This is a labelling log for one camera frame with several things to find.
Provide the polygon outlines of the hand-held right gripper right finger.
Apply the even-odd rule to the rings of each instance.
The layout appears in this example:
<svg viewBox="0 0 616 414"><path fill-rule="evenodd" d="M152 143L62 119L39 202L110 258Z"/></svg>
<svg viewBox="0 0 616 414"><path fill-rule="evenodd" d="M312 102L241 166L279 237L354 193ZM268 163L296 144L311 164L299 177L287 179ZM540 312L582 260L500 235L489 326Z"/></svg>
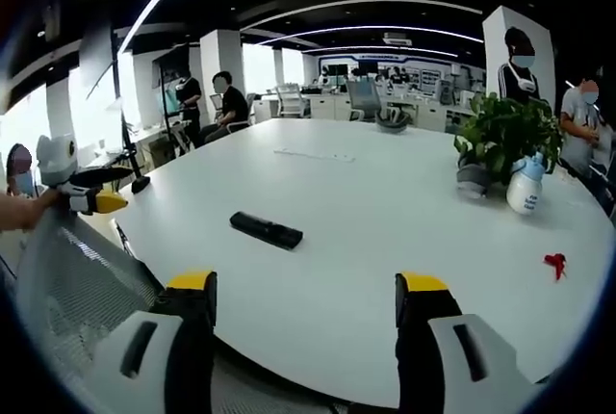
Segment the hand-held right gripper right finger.
<svg viewBox="0 0 616 414"><path fill-rule="evenodd" d="M517 353L440 279L396 275L399 413L521 413L540 386Z"/></svg>

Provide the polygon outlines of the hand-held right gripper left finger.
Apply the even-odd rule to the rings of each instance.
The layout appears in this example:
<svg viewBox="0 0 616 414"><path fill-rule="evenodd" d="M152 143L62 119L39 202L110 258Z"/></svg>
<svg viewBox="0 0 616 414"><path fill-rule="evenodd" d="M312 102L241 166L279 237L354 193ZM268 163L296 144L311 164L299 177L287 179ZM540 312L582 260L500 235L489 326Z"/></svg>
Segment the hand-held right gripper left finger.
<svg viewBox="0 0 616 414"><path fill-rule="evenodd" d="M174 277L95 349L85 377L112 413L210 413L218 276Z"/></svg>

